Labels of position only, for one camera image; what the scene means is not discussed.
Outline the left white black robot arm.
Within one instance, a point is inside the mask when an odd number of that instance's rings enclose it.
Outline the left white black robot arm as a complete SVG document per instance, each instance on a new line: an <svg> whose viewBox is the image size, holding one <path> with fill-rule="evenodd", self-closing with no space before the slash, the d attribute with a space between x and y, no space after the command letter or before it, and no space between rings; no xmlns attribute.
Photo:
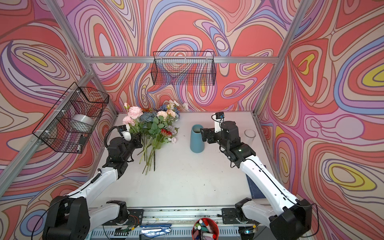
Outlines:
<svg viewBox="0 0 384 240"><path fill-rule="evenodd" d="M44 240L84 240L88 233L109 221L124 225L130 218L124 201L109 201L98 208L90 205L124 174L135 149L142 148L141 135L129 140L112 139L108 157L98 173L77 190L54 198L47 210Z"/></svg>

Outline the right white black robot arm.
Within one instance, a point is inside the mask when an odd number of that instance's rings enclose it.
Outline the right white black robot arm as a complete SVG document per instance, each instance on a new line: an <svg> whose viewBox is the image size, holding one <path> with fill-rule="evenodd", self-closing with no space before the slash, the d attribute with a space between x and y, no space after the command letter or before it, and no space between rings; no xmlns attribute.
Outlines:
<svg viewBox="0 0 384 240"><path fill-rule="evenodd" d="M291 194L264 167L256 152L241 141L235 122L216 121L214 128L202 128L200 133L203 142L217 143L220 152L253 181L270 203L265 207L245 198L235 205L235 219L262 224L277 240L297 240L311 229L311 204Z"/></svg>

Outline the pink rose stem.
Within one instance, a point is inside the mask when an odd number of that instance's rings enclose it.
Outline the pink rose stem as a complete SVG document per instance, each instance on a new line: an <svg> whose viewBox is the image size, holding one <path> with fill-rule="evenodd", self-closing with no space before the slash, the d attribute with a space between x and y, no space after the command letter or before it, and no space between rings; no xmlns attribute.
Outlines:
<svg viewBox="0 0 384 240"><path fill-rule="evenodd" d="M124 103L124 108L127 111L127 115L123 118L123 125L130 126L130 132L133 137L133 134L142 131L140 117L143 115L143 110L137 106L129 106L128 103Z"/></svg>

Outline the teal ceramic vase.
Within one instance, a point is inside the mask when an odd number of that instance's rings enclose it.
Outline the teal ceramic vase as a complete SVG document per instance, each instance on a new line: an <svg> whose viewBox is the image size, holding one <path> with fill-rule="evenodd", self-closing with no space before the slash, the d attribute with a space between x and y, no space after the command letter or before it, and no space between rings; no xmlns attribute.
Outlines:
<svg viewBox="0 0 384 240"><path fill-rule="evenodd" d="M194 125L191 129L191 137L190 137L190 149L193 153L201 153L205 149L205 143L202 139L201 129L202 125Z"/></svg>

